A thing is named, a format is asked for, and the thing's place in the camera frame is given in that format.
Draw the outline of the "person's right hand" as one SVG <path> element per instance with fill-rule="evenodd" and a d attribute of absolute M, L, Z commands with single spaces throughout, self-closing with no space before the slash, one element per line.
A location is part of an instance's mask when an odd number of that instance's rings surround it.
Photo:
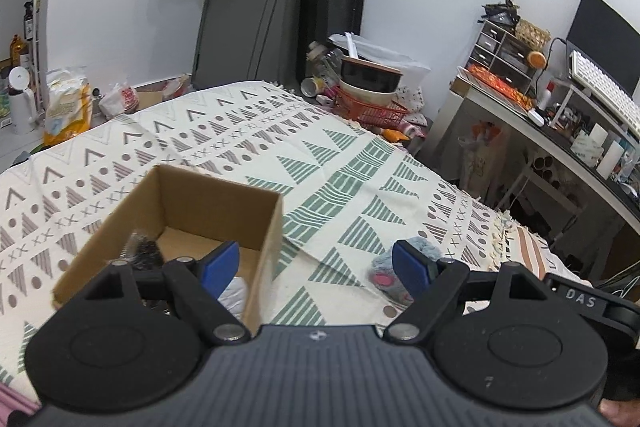
<path fill-rule="evenodd" d="M 599 412 L 616 427 L 638 427 L 640 425 L 640 400 L 612 401 L 603 399 Z"/>

